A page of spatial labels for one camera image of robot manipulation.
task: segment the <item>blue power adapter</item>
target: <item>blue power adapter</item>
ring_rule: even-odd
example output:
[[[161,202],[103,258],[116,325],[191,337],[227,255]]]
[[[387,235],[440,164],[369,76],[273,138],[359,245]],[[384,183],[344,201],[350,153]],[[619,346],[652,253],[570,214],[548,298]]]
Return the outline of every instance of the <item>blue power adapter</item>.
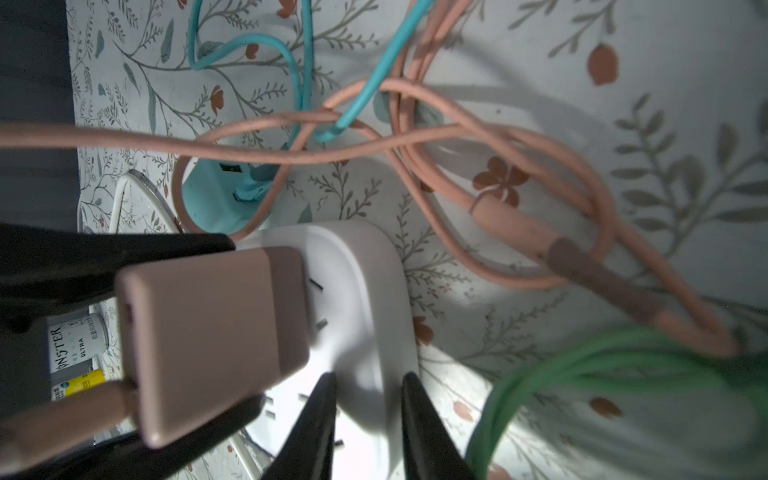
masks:
[[[181,187],[184,205],[201,229],[227,235],[237,232],[253,218],[279,167],[201,158]]]

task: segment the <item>teal cable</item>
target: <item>teal cable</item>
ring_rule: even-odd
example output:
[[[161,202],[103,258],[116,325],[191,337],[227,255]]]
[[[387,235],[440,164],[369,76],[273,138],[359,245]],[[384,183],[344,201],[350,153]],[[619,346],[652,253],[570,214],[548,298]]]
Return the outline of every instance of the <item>teal cable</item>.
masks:
[[[314,49],[313,49],[313,28],[312,28],[312,6],[310,0],[302,0],[302,20],[304,24],[304,79],[302,82],[299,65],[293,58],[288,47],[278,38],[272,35],[263,35],[260,33],[246,33],[238,35],[221,45],[216,50],[202,58],[195,58],[195,38],[197,37],[197,24],[200,21],[200,9],[202,0],[195,0],[190,10],[190,24],[187,32],[187,59],[192,70],[199,71],[216,61],[221,60],[240,47],[249,44],[267,45],[275,48],[282,56],[288,66],[291,83],[293,84],[293,107],[295,110],[309,110],[311,108],[312,98],[312,70],[314,68]],[[299,134],[299,125],[295,125],[291,131],[290,139],[287,145],[290,146]]]
[[[326,143],[333,140],[346,130],[357,116],[360,115],[363,108],[366,107],[373,95],[379,90],[379,87],[386,76],[389,75],[389,71],[392,70],[395,60],[398,55],[400,55],[400,51],[405,47],[408,39],[411,38],[413,31],[416,29],[416,26],[434,1],[435,0],[419,0],[416,3],[413,10],[411,10],[405,21],[400,25],[400,28],[397,29],[397,33],[395,33],[395,37],[384,52],[381,61],[373,70],[371,77],[368,79],[357,98],[355,98],[352,106],[350,106],[349,110],[344,112],[344,115],[342,115],[341,118],[339,118],[339,120],[337,120],[327,131],[316,131],[314,134],[316,141]]]
[[[739,362],[716,362],[682,351],[621,350],[648,342],[655,346],[671,345],[655,330],[642,327],[623,329],[591,339],[527,372],[517,372],[497,382],[488,396],[465,456],[478,480],[485,479],[496,445],[525,401],[538,391],[562,383],[624,394],[736,386],[761,414],[763,428],[768,426],[766,354],[744,357]],[[626,368],[661,368],[665,373],[643,379],[596,375],[598,372]]]

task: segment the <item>power strip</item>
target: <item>power strip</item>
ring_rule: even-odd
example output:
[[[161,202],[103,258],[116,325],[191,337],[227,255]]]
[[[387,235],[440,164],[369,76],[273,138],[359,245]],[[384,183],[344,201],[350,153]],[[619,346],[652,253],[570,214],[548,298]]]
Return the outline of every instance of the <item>power strip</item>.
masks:
[[[388,478],[402,459],[402,377],[419,371],[397,252],[376,227],[355,221],[259,230],[237,248],[277,246],[303,255],[313,344],[306,367],[266,392],[262,415],[246,431],[276,455],[317,379],[333,371],[333,480]]]

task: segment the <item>yellow object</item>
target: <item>yellow object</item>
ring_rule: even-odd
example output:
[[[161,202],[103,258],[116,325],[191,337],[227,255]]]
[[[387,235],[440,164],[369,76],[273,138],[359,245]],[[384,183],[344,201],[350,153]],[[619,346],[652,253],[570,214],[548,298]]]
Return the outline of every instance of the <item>yellow object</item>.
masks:
[[[61,400],[64,397],[72,396],[77,392],[82,392],[83,390],[95,387],[99,383],[104,383],[104,371],[96,369],[93,372],[88,372],[85,375],[81,375],[68,382],[55,385],[51,389],[51,398],[53,400]]]

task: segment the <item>tablecloth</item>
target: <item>tablecloth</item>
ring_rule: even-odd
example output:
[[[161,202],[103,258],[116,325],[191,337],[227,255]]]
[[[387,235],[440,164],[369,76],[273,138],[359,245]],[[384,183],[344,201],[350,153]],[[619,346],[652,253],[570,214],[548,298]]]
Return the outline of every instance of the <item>tablecloth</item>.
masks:
[[[313,0],[314,105],[371,72],[407,3]],[[67,5],[78,125],[194,138],[231,121],[292,109],[286,63],[268,47],[249,45],[191,71],[187,0]],[[768,332],[766,15],[764,0],[478,0],[426,83],[487,121],[531,128],[583,155],[607,181],[621,217],[738,329],[748,349],[760,349]],[[199,51],[245,31],[281,38],[301,62],[296,0],[204,1]],[[361,118],[386,133],[382,106],[377,95]],[[417,117],[422,124],[450,121],[424,106]],[[286,139],[286,131],[276,130],[233,142],[278,148]],[[338,143],[354,141],[344,134]],[[580,245],[594,241],[593,224],[488,148],[443,141],[429,149],[468,190],[496,190]],[[114,185],[126,171],[142,174],[168,199],[173,156],[82,148],[78,159],[86,230],[107,230]],[[531,268],[466,212],[430,196],[465,248],[488,265],[507,273]],[[408,280],[421,378],[460,451],[493,381],[628,324],[576,286],[507,290],[468,272],[382,158],[294,168],[270,225],[300,217],[364,220],[392,240]],[[165,230],[152,206],[129,188],[120,231]],[[615,247],[606,262],[663,296],[623,248]],[[113,334],[104,365],[118,376],[114,305],[100,308]],[[741,445],[755,424],[743,399],[724,391],[546,391],[507,431],[491,478],[724,478],[707,463],[707,452]],[[222,444],[175,478],[243,478],[243,471]]]

